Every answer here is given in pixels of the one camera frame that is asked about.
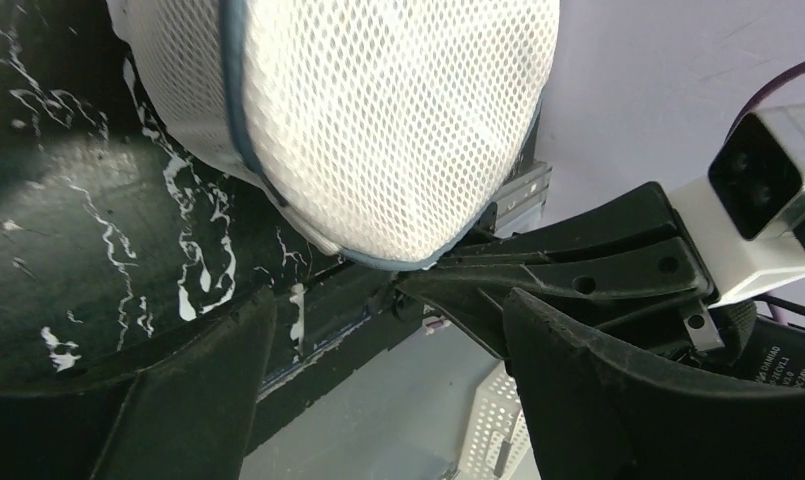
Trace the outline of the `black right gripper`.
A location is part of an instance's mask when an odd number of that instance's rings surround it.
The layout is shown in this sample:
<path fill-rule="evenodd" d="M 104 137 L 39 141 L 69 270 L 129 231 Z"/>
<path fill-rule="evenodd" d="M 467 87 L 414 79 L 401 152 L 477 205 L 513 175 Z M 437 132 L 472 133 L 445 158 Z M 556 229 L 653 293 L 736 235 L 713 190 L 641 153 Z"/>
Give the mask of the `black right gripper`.
<path fill-rule="evenodd" d="M 752 300 L 713 308 L 709 314 L 724 347 L 702 355 L 701 369 L 740 380 L 805 388 L 805 327 L 759 314 Z"/>

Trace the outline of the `white mesh bag blue trim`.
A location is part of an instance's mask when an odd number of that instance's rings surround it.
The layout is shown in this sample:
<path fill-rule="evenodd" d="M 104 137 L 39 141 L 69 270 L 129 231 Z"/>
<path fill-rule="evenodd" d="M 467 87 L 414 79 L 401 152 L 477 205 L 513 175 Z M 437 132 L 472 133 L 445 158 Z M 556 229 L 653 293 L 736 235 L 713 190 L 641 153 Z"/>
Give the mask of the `white mesh bag blue trim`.
<path fill-rule="evenodd" d="M 112 1 L 168 134 L 329 254 L 391 271 L 468 232 L 532 133 L 560 5 Z"/>

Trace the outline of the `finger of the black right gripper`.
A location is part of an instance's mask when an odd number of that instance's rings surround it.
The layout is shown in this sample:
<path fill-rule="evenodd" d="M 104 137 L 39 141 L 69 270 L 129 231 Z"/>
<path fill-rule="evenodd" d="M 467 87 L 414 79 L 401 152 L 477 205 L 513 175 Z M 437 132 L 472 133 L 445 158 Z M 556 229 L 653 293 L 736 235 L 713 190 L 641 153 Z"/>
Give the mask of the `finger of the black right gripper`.
<path fill-rule="evenodd" d="M 705 262 L 660 184 L 510 238 L 465 239 L 397 290 L 454 323 L 493 357 L 509 357 L 506 298 L 524 290 L 557 312 L 662 351 L 685 341 L 681 308 L 718 298 Z"/>

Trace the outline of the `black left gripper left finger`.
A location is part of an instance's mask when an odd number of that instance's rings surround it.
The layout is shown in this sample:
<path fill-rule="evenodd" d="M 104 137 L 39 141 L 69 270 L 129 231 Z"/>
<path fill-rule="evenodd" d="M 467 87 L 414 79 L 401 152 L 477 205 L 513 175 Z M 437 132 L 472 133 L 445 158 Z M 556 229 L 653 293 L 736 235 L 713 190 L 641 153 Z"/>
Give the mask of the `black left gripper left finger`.
<path fill-rule="evenodd" d="M 0 479 L 235 479 L 276 327 L 262 288 L 87 368 L 0 384 Z"/>

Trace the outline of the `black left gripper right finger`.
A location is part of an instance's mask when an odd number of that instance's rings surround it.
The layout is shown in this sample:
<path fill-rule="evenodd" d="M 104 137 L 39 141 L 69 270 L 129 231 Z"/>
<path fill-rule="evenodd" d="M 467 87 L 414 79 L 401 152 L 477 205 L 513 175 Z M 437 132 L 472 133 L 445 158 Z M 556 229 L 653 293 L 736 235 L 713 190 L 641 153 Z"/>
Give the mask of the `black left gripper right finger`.
<path fill-rule="evenodd" d="M 503 325 L 544 479 L 805 479 L 805 389 L 685 366 L 526 291 Z"/>

